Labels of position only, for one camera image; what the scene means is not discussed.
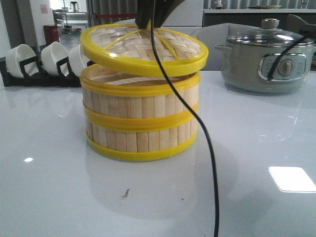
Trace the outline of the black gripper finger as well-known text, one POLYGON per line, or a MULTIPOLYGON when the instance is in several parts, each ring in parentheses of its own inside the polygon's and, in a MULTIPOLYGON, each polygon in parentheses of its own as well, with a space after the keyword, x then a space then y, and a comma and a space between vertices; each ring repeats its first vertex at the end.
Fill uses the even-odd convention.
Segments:
POLYGON ((184 0, 156 0, 155 1, 155 28, 160 28, 172 11, 184 0))
POLYGON ((151 19, 152 0, 138 0, 137 1, 137 15, 135 23, 139 29, 145 29, 151 19))

